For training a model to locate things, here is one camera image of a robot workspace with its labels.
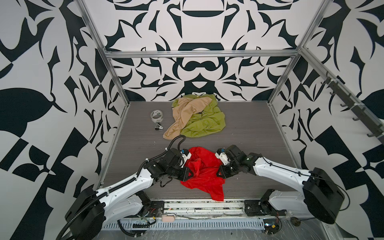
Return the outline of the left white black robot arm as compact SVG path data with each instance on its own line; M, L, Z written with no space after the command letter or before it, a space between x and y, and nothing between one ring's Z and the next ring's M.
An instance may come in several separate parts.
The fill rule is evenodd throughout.
M71 240L91 240L101 229L127 216L145 215L150 200L144 190L163 177L187 181L193 173L185 166L192 154L187 149L168 148L159 156L145 160L139 170L111 186L83 190L65 215L66 224L57 235L63 240L69 232Z

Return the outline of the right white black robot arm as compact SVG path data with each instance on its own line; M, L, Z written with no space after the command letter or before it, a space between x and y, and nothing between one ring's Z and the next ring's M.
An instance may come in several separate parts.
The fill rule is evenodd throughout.
M322 169L303 170L265 158L261 154L245 154L237 146L218 149L215 153L222 164L217 176L228 179L240 172L268 178L292 188L291 192L268 189L260 200L246 201L248 216L278 216L315 218L334 224L347 192Z

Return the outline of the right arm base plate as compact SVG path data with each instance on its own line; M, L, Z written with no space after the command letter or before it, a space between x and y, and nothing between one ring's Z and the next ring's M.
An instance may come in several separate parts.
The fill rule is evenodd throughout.
M286 211L278 211L268 201L245 200L245 213L248 217L255 216L286 216Z

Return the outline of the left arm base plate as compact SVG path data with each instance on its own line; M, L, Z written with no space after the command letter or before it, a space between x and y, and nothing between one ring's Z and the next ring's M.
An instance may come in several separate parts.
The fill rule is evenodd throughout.
M164 201L151 201L145 205L143 216L146 218L160 217L164 213L165 202Z

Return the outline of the beige cloth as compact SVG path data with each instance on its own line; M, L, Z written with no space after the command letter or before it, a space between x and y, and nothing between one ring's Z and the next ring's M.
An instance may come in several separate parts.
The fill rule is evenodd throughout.
M163 134L166 140L172 140L179 136L182 129L194 114L202 112L212 102L210 97L202 98L179 98L178 105L173 107L173 118L175 122Z

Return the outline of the red cloth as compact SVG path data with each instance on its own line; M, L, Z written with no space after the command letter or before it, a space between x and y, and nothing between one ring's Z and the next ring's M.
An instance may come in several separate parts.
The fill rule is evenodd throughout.
M181 184L188 189L199 189L210 194L214 201L224 201L225 179L217 176L222 162L216 158L215 153L202 147L190 148L189 152L191 157L185 166L192 171L193 177Z

